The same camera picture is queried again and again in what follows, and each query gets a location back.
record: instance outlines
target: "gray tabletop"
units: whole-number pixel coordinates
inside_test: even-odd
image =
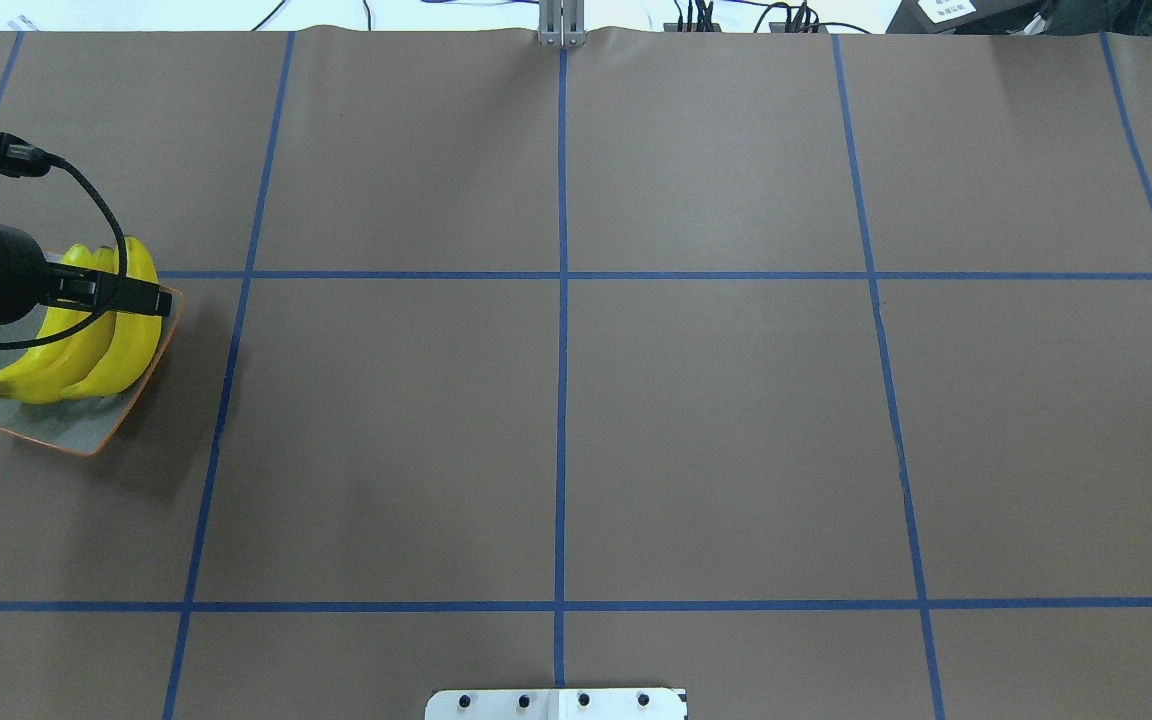
[[[1152,717],[1152,41],[0,35],[0,129],[185,293],[0,433],[0,717]]]

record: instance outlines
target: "bunch of bananas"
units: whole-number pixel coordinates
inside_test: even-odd
[[[86,270],[118,272],[118,252],[101,247],[70,247],[61,263]],[[127,238],[127,274],[159,282],[154,260],[135,237]],[[65,331],[88,318],[86,311],[50,306],[38,338]],[[58,342],[31,347],[15,363],[0,370],[0,397],[31,406],[60,400],[118,395],[132,387],[154,359],[162,318],[150,314],[106,313],[82,332]]]

